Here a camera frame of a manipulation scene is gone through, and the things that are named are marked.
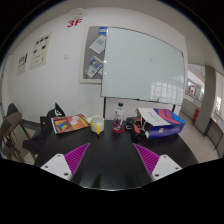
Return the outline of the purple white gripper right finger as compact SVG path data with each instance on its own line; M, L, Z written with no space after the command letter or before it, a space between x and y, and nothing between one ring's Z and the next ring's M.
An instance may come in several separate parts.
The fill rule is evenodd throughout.
M181 170L181 167L166 154L159 156L136 143L134 143L134 147L138 151L143 165L152 181L157 181Z

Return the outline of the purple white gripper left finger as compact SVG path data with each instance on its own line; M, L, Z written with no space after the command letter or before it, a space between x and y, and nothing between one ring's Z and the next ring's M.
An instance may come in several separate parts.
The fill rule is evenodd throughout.
M66 153L65 155L56 154L49 161L47 161L41 169L70 181L77 171L89 146L90 144L86 143L75 148L69 153Z

